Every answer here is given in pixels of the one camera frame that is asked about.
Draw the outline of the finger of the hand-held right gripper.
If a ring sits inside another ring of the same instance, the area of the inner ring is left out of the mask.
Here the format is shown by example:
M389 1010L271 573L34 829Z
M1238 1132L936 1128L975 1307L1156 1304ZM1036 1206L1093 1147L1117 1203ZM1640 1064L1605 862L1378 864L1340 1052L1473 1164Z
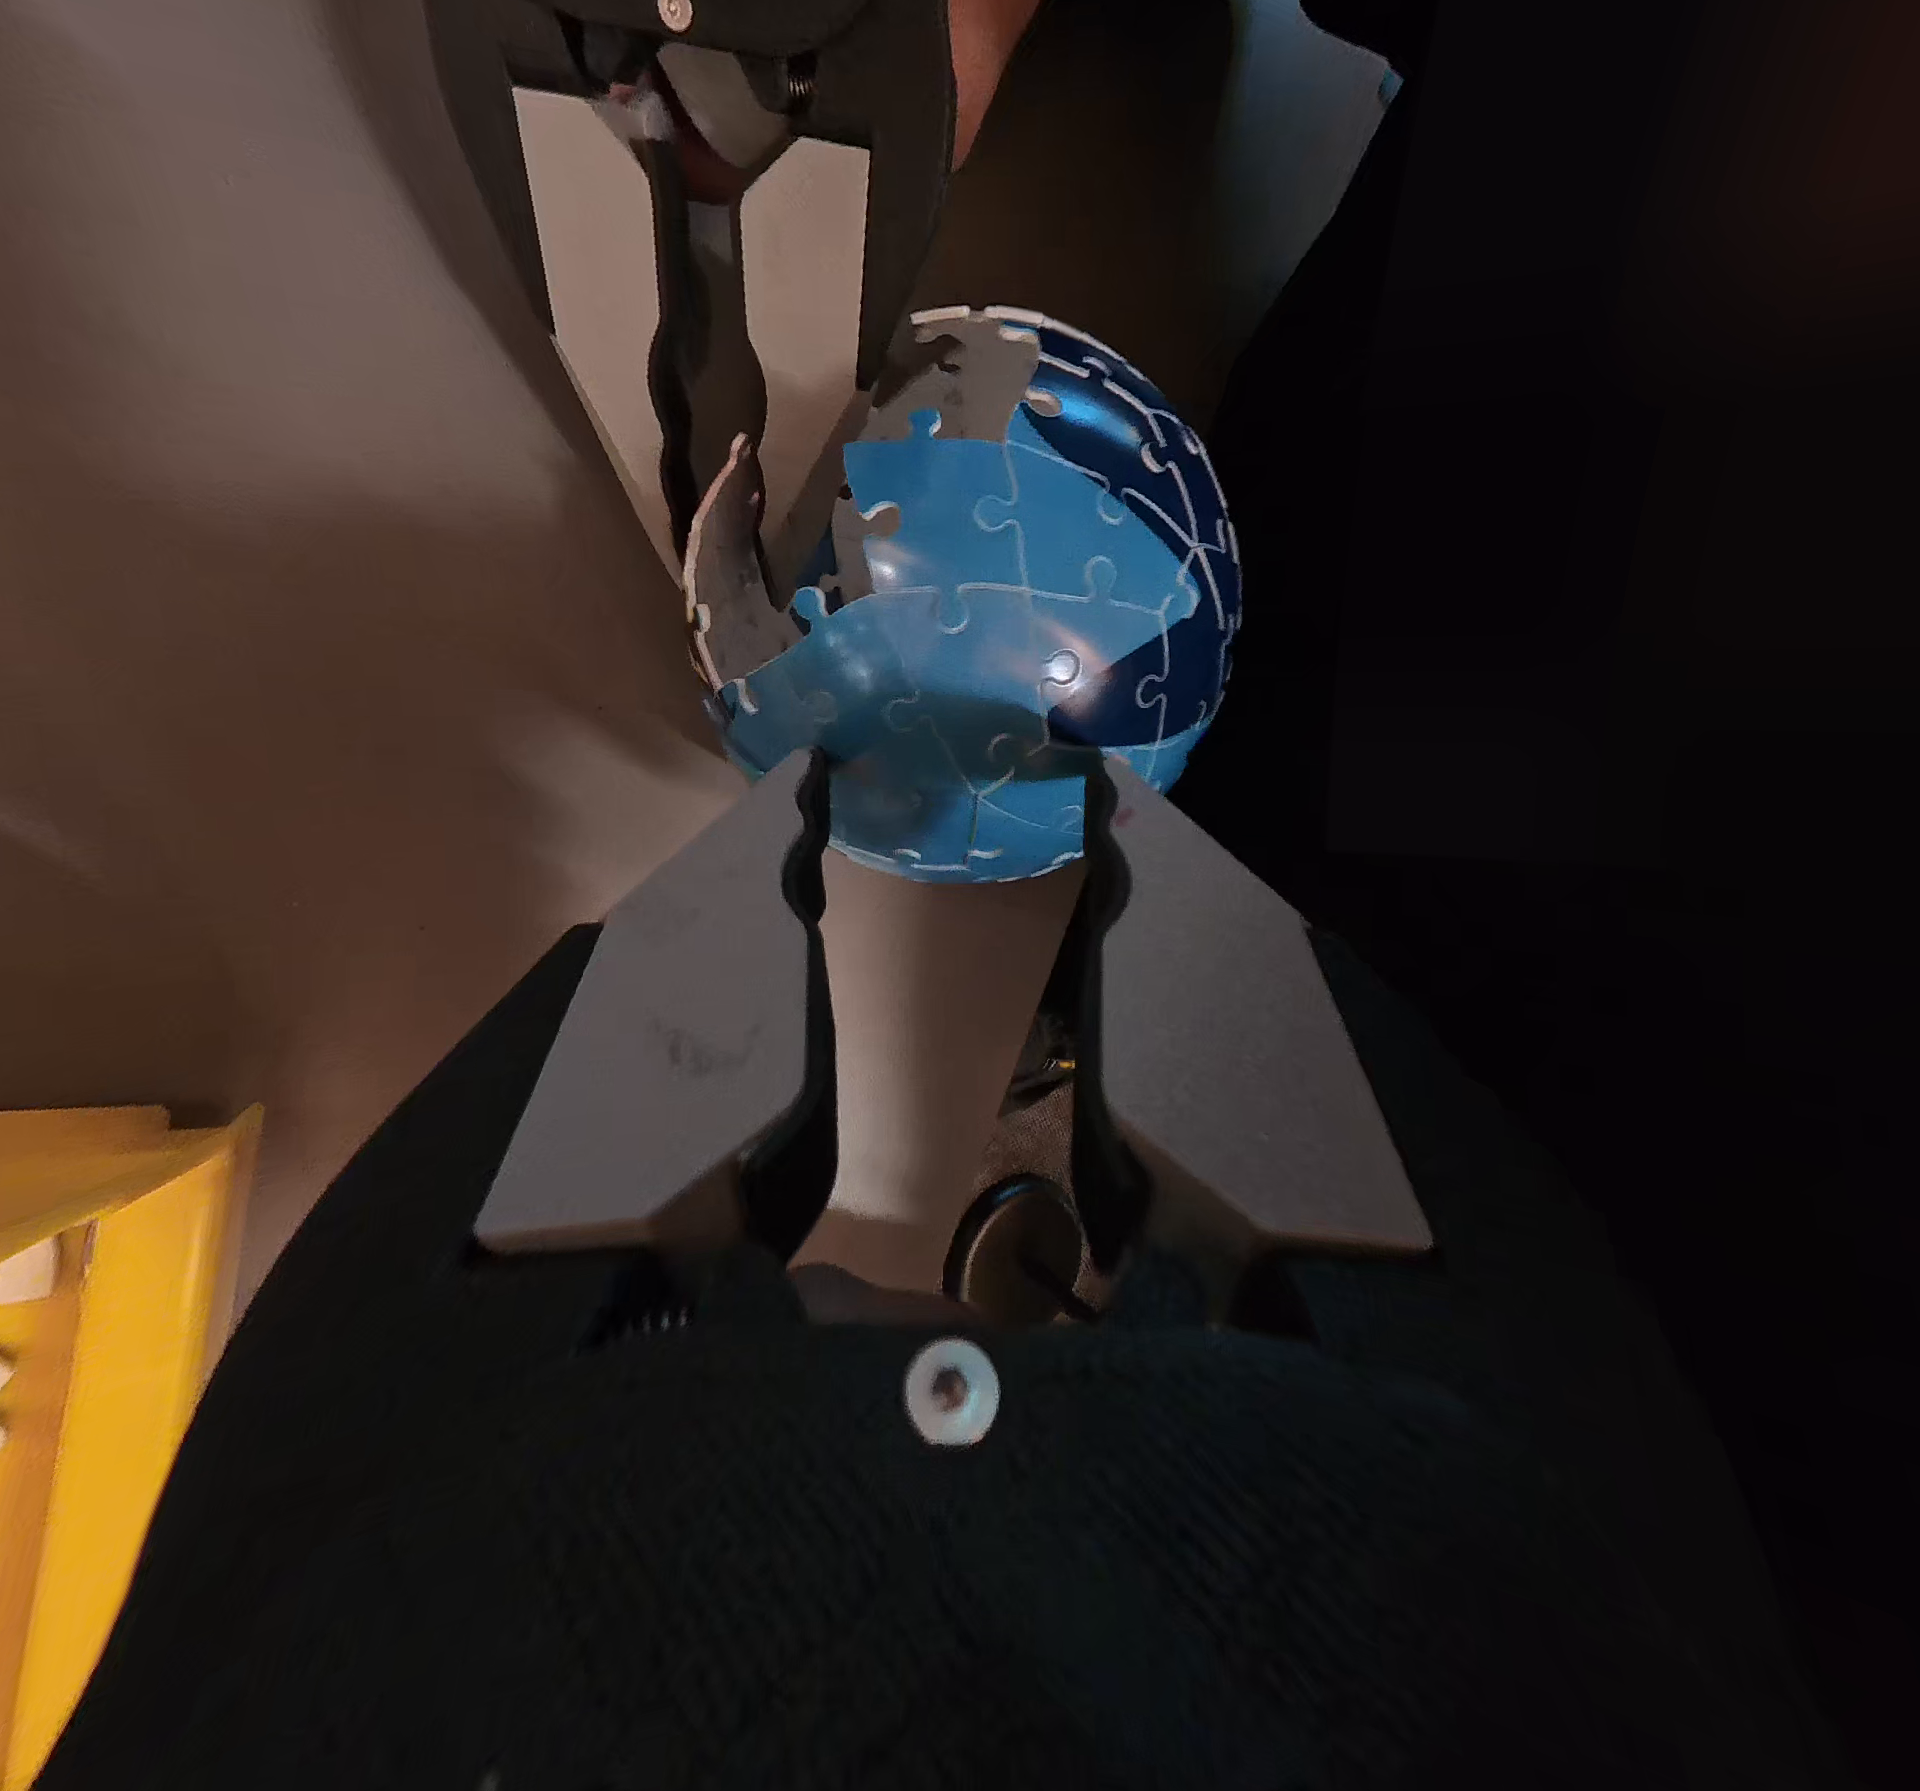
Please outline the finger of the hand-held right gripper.
M761 364L761 545L794 585L815 534L792 528L808 479L854 409L869 154L794 141L741 204L742 297Z
M679 564L650 388L661 331L653 181L588 101L521 86L513 101L551 339L661 562Z

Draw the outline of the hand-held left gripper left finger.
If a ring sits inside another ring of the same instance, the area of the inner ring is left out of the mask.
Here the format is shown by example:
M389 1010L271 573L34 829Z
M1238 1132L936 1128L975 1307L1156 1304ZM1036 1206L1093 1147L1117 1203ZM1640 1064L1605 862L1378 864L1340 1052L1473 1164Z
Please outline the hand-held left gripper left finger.
M827 758L800 749L608 912L479 1212L488 1250L800 1250L838 1173L827 831Z

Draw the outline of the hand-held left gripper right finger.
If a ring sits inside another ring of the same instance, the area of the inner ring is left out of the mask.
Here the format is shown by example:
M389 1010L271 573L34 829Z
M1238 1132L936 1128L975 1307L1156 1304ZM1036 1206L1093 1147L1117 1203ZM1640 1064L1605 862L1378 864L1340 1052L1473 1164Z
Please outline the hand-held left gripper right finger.
M1429 1254L1302 914L1117 758L1088 777L1084 846L1068 1175L1093 1267Z

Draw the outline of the blue puzzle ball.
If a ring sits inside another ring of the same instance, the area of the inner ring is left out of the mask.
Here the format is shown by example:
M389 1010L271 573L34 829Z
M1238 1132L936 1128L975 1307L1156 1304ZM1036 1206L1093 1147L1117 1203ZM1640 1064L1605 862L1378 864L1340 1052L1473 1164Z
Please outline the blue puzzle ball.
M827 488L794 585L761 545L799 638L707 705L754 778L827 758L832 848L1019 883L1084 856L1107 756L1178 780L1228 692L1242 568L1202 438L1138 365L1041 313L912 313Z

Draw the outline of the black round object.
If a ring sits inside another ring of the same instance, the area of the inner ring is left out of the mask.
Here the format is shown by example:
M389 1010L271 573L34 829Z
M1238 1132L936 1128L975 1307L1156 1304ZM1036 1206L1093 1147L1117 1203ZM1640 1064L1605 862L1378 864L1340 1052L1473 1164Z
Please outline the black round object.
M986 1184L962 1214L941 1292L1005 1328L1091 1325L1100 1308L1079 1290L1086 1257L1068 1193L1048 1177L1014 1173Z

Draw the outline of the yellow plastic bin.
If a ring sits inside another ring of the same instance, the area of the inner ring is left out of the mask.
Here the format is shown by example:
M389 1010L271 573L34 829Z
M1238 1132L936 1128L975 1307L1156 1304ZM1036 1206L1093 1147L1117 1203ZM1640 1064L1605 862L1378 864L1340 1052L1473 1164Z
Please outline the yellow plastic bin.
M3 1766L30 1787L94 1674L231 1327L265 1112L3 1116Z

